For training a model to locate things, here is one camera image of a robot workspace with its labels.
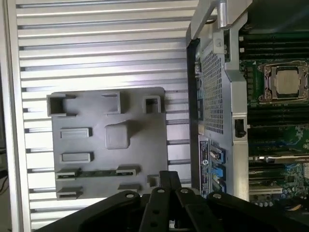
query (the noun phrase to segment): screw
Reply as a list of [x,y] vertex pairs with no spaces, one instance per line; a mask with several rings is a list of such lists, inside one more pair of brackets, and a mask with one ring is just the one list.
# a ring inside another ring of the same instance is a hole
[[216,39],[215,44],[216,44],[216,47],[222,47],[223,46],[222,39]]
[[221,195],[218,194],[218,193],[215,193],[215,194],[213,195],[213,197],[214,197],[214,198],[217,198],[217,199],[221,199],[221,198],[222,198]]
[[182,190],[180,190],[180,192],[182,192],[182,193],[188,193],[189,192],[189,190],[187,190],[186,188],[184,189],[182,189]]

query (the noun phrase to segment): gray plastic panel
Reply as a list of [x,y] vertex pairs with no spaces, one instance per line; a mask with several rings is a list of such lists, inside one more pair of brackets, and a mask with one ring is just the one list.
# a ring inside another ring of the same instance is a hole
[[71,188],[82,188],[77,198],[148,192],[147,176],[168,169],[164,95],[161,87],[49,95],[48,108],[61,108],[51,114],[57,198]]

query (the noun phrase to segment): metal mesh grille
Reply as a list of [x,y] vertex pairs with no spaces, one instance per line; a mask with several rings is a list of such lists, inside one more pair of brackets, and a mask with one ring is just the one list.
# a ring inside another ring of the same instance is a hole
[[223,59],[210,51],[202,59],[205,129],[223,134],[222,72]]

